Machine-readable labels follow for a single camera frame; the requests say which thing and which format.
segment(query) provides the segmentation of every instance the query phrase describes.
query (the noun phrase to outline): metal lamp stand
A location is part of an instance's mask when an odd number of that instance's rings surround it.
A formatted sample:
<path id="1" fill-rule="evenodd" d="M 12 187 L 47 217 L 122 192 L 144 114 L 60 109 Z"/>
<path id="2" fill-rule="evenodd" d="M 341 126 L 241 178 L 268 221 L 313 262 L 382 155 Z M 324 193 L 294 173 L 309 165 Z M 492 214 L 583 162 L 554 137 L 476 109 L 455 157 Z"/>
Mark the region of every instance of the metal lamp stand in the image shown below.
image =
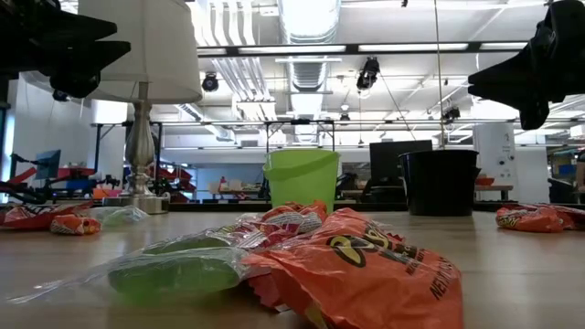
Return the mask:
<path id="1" fill-rule="evenodd" d="M 141 101 L 134 104 L 134 124 L 126 141 L 126 160 L 131 165 L 128 188 L 118 197 L 104 198 L 103 205 L 136 206 L 150 215 L 165 214 L 169 199 L 155 195 L 147 186 L 150 177 L 146 170 L 154 161 L 154 141 L 150 131 L 153 104 L 148 100 L 148 82 L 139 82 L 138 95 Z"/>

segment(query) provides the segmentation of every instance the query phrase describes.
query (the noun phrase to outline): table lamp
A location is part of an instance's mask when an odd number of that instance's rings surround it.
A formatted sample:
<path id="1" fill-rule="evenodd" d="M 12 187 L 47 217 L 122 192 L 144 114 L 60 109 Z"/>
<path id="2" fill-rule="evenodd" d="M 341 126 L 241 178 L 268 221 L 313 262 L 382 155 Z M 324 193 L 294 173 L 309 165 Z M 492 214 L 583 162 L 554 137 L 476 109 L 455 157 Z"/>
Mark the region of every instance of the table lamp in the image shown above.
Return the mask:
<path id="1" fill-rule="evenodd" d="M 134 124 L 126 141 L 131 165 L 128 188 L 120 197 L 105 198 L 105 206 L 134 205 L 149 214 L 165 213 L 168 199 L 147 187 L 146 170 L 154 161 L 150 130 L 153 104 L 200 101 L 197 46 L 191 12 L 182 0 L 81 0 L 80 15 L 118 25 L 111 40 L 132 44 L 132 51 L 101 73 L 90 98 L 131 102 Z"/>

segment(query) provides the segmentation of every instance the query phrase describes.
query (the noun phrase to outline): spotlight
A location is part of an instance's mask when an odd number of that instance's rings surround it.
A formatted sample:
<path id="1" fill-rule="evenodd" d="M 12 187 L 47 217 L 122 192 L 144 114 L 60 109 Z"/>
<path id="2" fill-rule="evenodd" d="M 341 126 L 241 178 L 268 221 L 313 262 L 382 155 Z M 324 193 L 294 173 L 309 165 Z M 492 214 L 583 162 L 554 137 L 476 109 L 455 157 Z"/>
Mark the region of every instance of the spotlight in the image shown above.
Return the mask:
<path id="1" fill-rule="evenodd" d="M 207 92 L 216 91 L 219 88 L 219 82 L 217 78 L 217 73 L 209 72 L 205 75 L 205 79 L 203 80 L 203 84 L 201 88 Z"/>
<path id="2" fill-rule="evenodd" d="M 442 118 L 445 120 L 446 124 L 451 124 L 455 121 L 455 119 L 461 118 L 461 112 L 459 111 L 458 107 L 453 106 L 447 109 L 447 111 L 442 115 Z"/>
<path id="3" fill-rule="evenodd" d="M 374 86 L 378 80 L 377 74 L 380 72 L 380 64 L 375 57 L 367 58 L 366 65 L 359 71 L 357 79 L 357 88 L 359 90 L 368 90 Z"/>
<path id="4" fill-rule="evenodd" d="M 341 116 L 339 117 L 339 121 L 351 121 L 351 119 L 349 119 L 349 114 L 347 113 L 342 113 Z"/>
<path id="5" fill-rule="evenodd" d="M 63 91 L 55 90 L 53 91 L 53 100 L 59 102 L 67 102 L 69 101 L 69 95 Z"/>

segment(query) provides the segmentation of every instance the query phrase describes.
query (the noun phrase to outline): fluorescent light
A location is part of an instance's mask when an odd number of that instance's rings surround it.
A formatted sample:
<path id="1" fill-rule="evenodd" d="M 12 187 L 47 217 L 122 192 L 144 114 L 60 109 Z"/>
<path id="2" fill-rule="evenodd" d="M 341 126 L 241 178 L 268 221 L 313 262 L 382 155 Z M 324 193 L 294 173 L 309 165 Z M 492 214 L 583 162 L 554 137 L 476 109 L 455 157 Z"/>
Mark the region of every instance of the fluorescent light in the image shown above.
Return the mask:
<path id="1" fill-rule="evenodd" d="M 275 63 L 288 64 L 288 63 L 338 63 L 341 62 L 340 58 L 277 58 L 274 60 Z"/>
<path id="2" fill-rule="evenodd" d="M 203 47 L 203 48 L 198 48 L 197 49 L 197 54 L 199 56 L 204 55 L 204 56 L 219 56 L 219 55 L 226 55 L 228 52 L 226 51 L 225 48 L 207 48 L 207 47 Z"/>
<path id="3" fill-rule="evenodd" d="M 198 127 L 201 122 L 162 122 L 164 126 L 183 126 L 183 127 Z"/>
<path id="4" fill-rule="evenodd" d="M 441 50 L 464 50 L 467 49 L 466 43 L 443 43 L 439 44 Z M 361 45 L 358 48 L 360 52 L 376 51 L 437 51 L 437 44 L 397 44 L 397 45 Z"/>
<path id="5" fill-rule="evenodd" d="M 241 47 L 240 54 L 298 54 L 345 52 L 346 46 L 282 46 L 282 47 Z"/>
<path id="6" fill-rule="evenodd" d="M 485 42 L 480 47 L 481 50 L 522 50 L 527 46 L 527 42 Z"/>
<path id="7" fill-rule="evenodd" d="M 246 126 L 246 125 L 264 125 L 264 122 L 208 122 L 211 125 L 237 125 L 237 126 Z"/>

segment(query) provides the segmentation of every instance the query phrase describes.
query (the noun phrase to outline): security camera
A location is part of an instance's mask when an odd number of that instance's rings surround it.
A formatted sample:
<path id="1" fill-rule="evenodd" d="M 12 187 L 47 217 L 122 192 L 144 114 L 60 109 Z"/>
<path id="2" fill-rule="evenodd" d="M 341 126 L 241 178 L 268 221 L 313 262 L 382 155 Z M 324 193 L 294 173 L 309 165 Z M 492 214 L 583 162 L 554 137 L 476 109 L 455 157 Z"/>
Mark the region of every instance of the security camera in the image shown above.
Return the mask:
<path id="1" fill-rule="evenodd" d="M 203 80 L 203 84 L 201 88 L 207 92 L 216 91 L 219 88 L 219 82 L 217 78 L 217 73 L 209 72 L 205 75 L 205 79 Z"/>

